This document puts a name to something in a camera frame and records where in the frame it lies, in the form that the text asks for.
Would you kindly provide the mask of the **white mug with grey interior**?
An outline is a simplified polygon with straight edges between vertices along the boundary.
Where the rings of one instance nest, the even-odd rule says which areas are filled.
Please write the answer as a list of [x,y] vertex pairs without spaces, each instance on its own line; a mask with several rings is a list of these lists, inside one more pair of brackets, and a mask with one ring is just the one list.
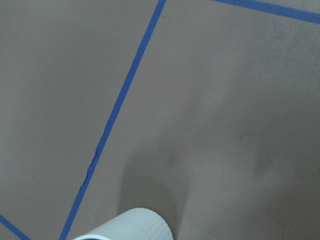
[[147,208],[133,208],[96,227],[77,240],[173,240],[166,221]]

